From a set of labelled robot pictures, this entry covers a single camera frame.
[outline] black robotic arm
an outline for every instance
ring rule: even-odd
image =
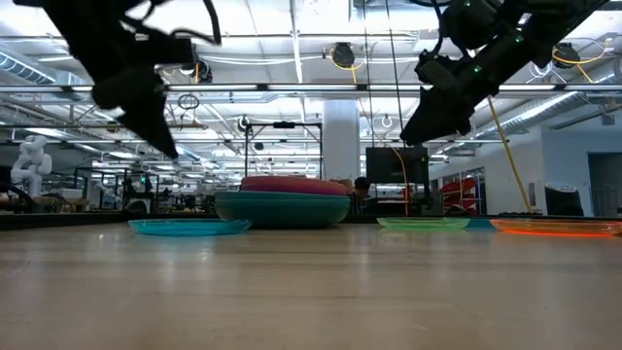
[[[440,34],[463,53],[479,52],[452,60],[439,55],[437,45],[420,55],[415,72],[432,88],[421,89],[420,105],[401,139],[415,145],[470,132],[468,119],[479,102],[499,93],[499,86],[530,61],[545,67],[553,47],[607,1],[453,0],[440,19]],[[531,16],[521,26],[524,14]]]
[[[153,10],[169,0],[150,0]],[[95,82],[93,100],[104,109],[123,108],[119,122],[171,158],[179,155],[163,115],[166,97],[157,64],[194,64],[190,36],[219,45],[216,9],[203,0],[212,19],[214,37],[179,29],[171,34],[143,24],[125,13],[145,0],[14,0],[43,8],[63,35],[72,55]],[[147,40],[136,40],[136,33]],[[180,38],[178,34],[188,34]]]

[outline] blue plate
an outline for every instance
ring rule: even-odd
[[[246,220],[219,219],[133,220],[128,223],[142,234],[171,237],[236,234],[246,231],[251,226],[251,222]]]

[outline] pillar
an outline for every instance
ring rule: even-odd
[[[357,100],[324,102],[324,167],[326,179],[359,177],[361,148]]]

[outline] monitor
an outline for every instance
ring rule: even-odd
[[[418,145],[395,149],[404,161],[406,178],[409,184],[427,184],[430,180],[428,170],[428,149]],[[403,184],[404,175],[401,161],[394,150],[388,147],[367,148],[365,150],[367,180],[371,184]]]

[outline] white humanoid robot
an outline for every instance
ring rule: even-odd
[[[43,151],[47,143],[45,136],[26,137],[26,142],[19,145],[19,158],[11,170],[11,182],[19,183],[27,179],[28,194],[33,198],[41,195],[42,175],[52,172],[52,157]],[[22,169],[28,162],[31,163],[28,169]]]

